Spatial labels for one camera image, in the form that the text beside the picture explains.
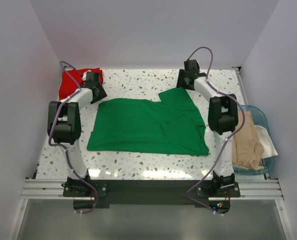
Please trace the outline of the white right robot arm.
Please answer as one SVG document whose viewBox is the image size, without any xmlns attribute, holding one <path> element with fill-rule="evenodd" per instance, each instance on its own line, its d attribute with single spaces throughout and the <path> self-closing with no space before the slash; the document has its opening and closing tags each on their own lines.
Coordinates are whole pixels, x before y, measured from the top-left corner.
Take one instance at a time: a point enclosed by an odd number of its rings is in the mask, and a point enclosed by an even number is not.
<svg viewBox="0 0 297 240">
<path fill-rule="evenodd" d="M 207 74 L 200 71 L 197 60 L 184 61 L 176 87 L 199 92 L 208 101 L 207 123 L 214 134 L 217 154 L 216 164 L 211 170 L 211 191 L 221 197 L 235 183 L 232 137 L 239 122 L 236 96 L 223 93 L 213 86 Z"/>
</svg>

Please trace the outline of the green t shirt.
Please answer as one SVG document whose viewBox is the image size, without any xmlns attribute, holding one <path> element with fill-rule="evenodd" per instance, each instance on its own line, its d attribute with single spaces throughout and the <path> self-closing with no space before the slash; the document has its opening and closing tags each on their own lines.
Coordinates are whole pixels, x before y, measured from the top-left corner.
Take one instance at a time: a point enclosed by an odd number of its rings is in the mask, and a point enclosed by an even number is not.
<svg viewBox="0 0 297 240">
<path fill-rule="evenodd" d="M 173 88 L 158 97 L 100 103 L 86 149 L 207 156 L 206 124 L 188 92 Z"/>
</svg>

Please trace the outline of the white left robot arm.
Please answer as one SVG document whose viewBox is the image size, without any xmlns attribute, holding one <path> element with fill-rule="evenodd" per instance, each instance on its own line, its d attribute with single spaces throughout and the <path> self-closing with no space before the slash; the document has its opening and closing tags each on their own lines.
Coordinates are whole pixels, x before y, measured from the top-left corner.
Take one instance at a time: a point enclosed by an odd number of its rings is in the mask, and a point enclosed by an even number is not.
<svg viewBox="0 0 297 240">
<path fill-rule="evenodd" d="M 103 88 L 103 75 L 100 72 L 86 71 L 82 82 L 66 98 L 51 101 L 48 105 L 47 134 L 51 147 L 60 147 L 67 165 L 68 179 L 78 180 L 74 190 L 80 196 L 92 191 L 87 181 L 88 169 L 80 149 L 82 123 L 80 111 L 88 104 L 94 104 L 107 96 Z"/>
</svg>

